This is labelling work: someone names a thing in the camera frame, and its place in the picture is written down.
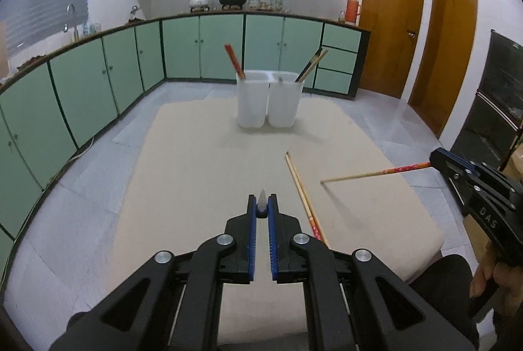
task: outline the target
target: silver screw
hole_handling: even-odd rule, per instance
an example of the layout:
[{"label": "silver screw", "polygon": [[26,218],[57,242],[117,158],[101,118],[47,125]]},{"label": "silver screw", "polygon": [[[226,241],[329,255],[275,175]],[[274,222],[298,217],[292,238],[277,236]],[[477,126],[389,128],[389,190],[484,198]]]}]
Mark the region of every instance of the silver screw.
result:
[{"label": "silver screw", "polygon": [[367,262],[370,261],[372,258],[372,254],[367,251],[367,249],[359,249],[359,251],[356,251],[356,259],[361,262]]},{"label": "silver screw", "polygon": [[292,238],[292,240],[294,240],[298,245],[305,245],[305,243],[309,243],[310,239],[309,235],[305,233],[295,234]]},{"label": "silver screw", "polygon": [[171,258],[173,256],[171,255],[171,253],[169,251],[160,251],[158,252],[155,256],[154,256],[154,260],[158,263],[158,264],[165,264],[166,262],[169,262],[171,261]]},{"label": "silver screw", "polygon": [[216,238],[216,241],[218,242],[218,244],[222,245],[222,246],[230,245],[233,240],[234,239],[230,234],[220,234]]}]

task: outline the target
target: sink faucet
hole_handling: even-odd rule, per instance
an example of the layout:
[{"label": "sink faucet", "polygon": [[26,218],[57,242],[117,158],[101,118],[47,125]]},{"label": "sink faucet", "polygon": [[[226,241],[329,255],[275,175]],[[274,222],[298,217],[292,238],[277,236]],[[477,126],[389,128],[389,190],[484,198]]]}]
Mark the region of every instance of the sink faucet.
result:
[{"label": "sink faucet", "polygon": [[69,4],[69,5],[67,6],[67,11],[66,11],[66,13],[65,13],[65,27],[64,27],[64,33],[66,34],[67,31],[69,30],[69,29],[67,28],[67,24],[69,23],[69,10],[70,10],[70,9],[73,9],[73,20],[74,20],[74,34],[73,34],[73,36],[74,36],[74,41],[76,42],[76,41],[79,40],[79,36],[78,36],[78,29],[77,29],[77,27],[76,27],[76,24],[77,24],[77,22],[76,22],[76,9],[74,8],[74,5],[73,5],[73,4]]}]

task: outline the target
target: black pants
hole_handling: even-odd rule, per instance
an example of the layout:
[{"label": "black pants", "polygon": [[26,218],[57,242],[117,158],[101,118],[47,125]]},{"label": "black pants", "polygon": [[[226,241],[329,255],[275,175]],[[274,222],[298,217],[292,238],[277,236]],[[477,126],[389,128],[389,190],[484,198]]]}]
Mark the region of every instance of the black pants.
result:
[{"label": "black pants", "polygon": [[466,313],[471,280],[466,260],[449,255],[432,264],[410,286],[478,349],[478,329]]}]

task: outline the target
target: beige tablecloth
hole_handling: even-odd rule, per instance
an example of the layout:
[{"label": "beige tablecloth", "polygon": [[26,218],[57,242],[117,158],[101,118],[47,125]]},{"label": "beige tablecloth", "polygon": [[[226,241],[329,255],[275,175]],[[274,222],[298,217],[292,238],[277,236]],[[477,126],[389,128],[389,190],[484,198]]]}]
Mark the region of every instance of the beige tablecloth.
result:
[{"label": "beige tablecloth", "polygon": [[[392,167],[334,103],[303,98],[289,130],[236,124],[236,99],[163,106],[147,134],[127,190],[113,246],[108,290],[158,250],[194,251],[246,211],[249,194],[276,193],[280,211],[312,234],[284,160],[291,153],[330,246],[365,247],[406,279],[425,267],[443,238],[409,185],[390,175],[320,186],[322,178]],[[255,280],[225,285],[219,342],[304,332],[301,285],[270,275],[267,221],[258,220]]]}]

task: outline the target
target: pair of chopsticks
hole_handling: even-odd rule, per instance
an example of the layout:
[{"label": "pair of chopsticks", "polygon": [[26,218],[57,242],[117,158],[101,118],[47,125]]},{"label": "pair of chopsticks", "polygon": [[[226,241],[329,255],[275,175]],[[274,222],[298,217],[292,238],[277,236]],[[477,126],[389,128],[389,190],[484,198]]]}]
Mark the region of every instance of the pair of chopsticks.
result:
[{"label": "pair of chopsticks", "polygon": [[336,181],[353,180],[355,178],[367,178],[367,177],[377,177],[380,175],[387,175],[387,174],[397,174],[399,172],[409,172],[409,171],[415,171],[417,169],[430,168],[431,166],[432,165],[430,164],[430,162],[423,162],[422,164],[407,165],[404,167],[384,169],[383,171],[366,172],[363,174],[349,175],[346,177],[328,178],[326,180],[321,180],[320,184],[333,183]]},{"label": "pair of chopsticks", "polygon": [[301,73],[298,75],[296,82],[303,82],[309,74],[314,70],[316,66],[320,63],[320,61],[325,57],[325,55],[329,52],[329,50],[321,50],[321,48],[314,53],[312,56],[312,59],[307,63],[305,68],[301,71]]},{"label": "pair of chopsticks", "polygon": [[289,171],[291,172],[292,179],[295,182],[297,192],[300,195],[301,203],[303,204],[303,208],[305,209],[305,213],[307,214],[307,218],[309,219],[309,224],[312,228],[312,233],[314,234],[316,239],[321,240],[325,245],[327,245],[327,247],[330,247],[327,241],[327,237],[325,236],[320,222],[318,221],[318,217],[316,216],[316,212],[314,210],[314,207],[312,206],[309,195],[307,194],[307,190],[305,190],[300,175],[297,173],[296,168],[292,163],[289,152],[285,153],[285,161],[287,162],[287,166],[289,167]]},{"label": "pair of chopsticks", "polygon": [[238,63],[238,59],[236,58],[236,55],[234,54],[234,50],[232,49],[231,44],[225,44],[224,45],[227,54],[229,55],[229,59],[231,59],[232,66],[234,67],[234,70],[238,74],[238,77],[240,79],[245,79],[245,73],[243,72],[242,67],[240,66],[240,63]]}]

